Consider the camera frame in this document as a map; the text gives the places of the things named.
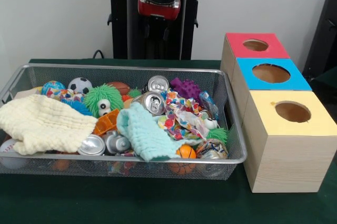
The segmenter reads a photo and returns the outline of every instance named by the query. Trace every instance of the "teal washcloth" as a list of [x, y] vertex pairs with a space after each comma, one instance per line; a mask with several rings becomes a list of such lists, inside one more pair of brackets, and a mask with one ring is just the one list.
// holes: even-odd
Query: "teal washcloth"
[[132, 103], [129, 109], [120, 111], [117, 128], [129, 139], [133, 150], [146, 162], [158, 157], [178, 158], [176, 151], [183, 144], [201, 142], [201, 140], [173, 140], [159, 128], [155, 118], [137, 102]]

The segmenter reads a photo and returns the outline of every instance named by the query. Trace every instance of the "circular hole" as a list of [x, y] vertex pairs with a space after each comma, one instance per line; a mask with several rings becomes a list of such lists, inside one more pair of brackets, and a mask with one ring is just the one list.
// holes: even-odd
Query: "circular hole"
[[274, 64], [260, 64], [253, 68], [253, 74], [268, 83], [284, 83], [290, 78], [290, 73], [283, 67]]
[[303, 123], [311, 118], [309, 109], [296, 102], [282, 102], [275, 109], [279, 116], [291, 122]]
[[268, 44], [260, 40], [246, 40], [243, 45], [252, 51], [266, 51], [268, 48]]

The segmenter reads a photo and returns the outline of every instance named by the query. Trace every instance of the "pull tab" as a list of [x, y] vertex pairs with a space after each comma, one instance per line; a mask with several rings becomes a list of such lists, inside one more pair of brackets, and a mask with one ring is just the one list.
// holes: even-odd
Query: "pull tab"
[[159, 111], [160, 101], [157, 98], [151, 99], [151, 111], [158, 112]]

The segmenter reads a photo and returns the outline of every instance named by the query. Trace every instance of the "metal mesh basket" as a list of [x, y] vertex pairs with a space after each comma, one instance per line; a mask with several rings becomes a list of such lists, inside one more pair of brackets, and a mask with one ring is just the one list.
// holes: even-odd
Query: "metal mesh basket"
[[[200, 89], [208, 91], [220, 110], [219, 125], [229, 130], [228, 159], [169, 159], [147, 163], [137, 157], [63, 154], [23, 157], [17, 153], [0, 152], [0, 173], [226, 180], [236, 165], [246, 159], [247, 152], [228, 77], [219, 70], [28, 64], [19, 68], [4, 87], [0, 93], [0, 106], [12, 100], [17, 92], [42, 86], [51, 80], [67, 84], [80, 76], [89, 79], [93, 86], [121, 81], [131, 88], [141, 89], [155, 75], [163, 75], [169, 81], [175, 77], [191, 79]], [[0, 130], [0, 143], [5, 137], [6, 133]], [[26, 158], [26, 165], [15, 170], [1, 165], [2, 160], [15, 161], [16, 158]], [[65, 168], [58, 168], [60, 162]]]

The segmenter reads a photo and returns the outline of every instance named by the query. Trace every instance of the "orange plastic toy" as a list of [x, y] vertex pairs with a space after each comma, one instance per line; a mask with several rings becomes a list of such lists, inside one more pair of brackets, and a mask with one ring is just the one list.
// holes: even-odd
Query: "orange plastic toy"
[[[181, 158], [196, 158], [194, 149], [186, 144], [182, 145], [177, 150], [176, 154], [180, 155]], [[195, 168], [195, 163], [170, 163], [168, 167], [172, 172], [178, 175], [185, 175], [192, 172], [192, 170]]]
[[107, 131], [116, 130], [116, 120], [119, 112], [120, 111], [118, 109], [115, 109], [112, 112], [100, 117], [96, 123], [94, 134], [102, 136]]
[[132, 97], [130, 97], [129, 95], [122, 95], [122, 100], [123, 102], [125, 102], [128, 99], [131, 99]]

